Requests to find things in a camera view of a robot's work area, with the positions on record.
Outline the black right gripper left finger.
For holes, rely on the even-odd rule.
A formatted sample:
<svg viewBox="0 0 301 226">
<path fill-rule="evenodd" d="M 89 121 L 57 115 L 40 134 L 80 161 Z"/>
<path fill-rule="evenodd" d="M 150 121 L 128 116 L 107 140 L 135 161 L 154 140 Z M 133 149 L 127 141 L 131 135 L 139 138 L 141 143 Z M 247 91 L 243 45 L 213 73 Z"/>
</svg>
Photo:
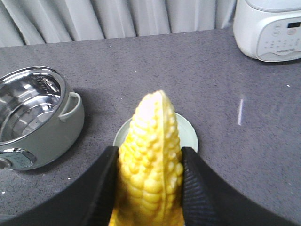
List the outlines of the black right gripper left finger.
<svg viewBox="0 0 301 226">
<path fill-rule="evenodd" d="M 2 223 L 3 226 L 87 226 L 96 214 L 107 226 L 114 205 L 118 148 L 107 147 L 70 186 L 47 202 Z"/>
</svg>

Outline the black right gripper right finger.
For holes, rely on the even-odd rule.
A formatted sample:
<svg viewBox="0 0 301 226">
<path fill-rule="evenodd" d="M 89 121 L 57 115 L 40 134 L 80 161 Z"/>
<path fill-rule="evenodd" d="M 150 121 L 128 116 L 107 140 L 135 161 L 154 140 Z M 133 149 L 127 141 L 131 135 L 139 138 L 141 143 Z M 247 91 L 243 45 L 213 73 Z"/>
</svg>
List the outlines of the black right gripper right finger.
<svg viewBox="0 0 301 226">
<path fill-rule="evenodd" d="M 242 195 L 191 147 L 182 148 L 182 210 L 187 226 L 293 226 Z"/>
</svg>

